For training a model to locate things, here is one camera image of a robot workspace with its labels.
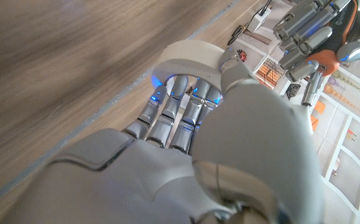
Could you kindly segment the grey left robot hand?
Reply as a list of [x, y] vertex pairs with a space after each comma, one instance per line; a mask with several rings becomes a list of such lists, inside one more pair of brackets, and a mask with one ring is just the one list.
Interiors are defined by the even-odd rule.
[[290, 81], [331, 75], [341, 63], [360, 60], [360, 1], [302, 1], [281, 18], [274, 35]]

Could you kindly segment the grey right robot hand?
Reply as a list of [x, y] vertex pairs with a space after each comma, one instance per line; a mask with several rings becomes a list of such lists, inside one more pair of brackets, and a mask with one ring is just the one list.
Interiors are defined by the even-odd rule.
[[186, 155], [102, 129], [52, 158], [3, 223], [320, 223], [323, 191], [308, 120], [220, 60], [222, 103]]

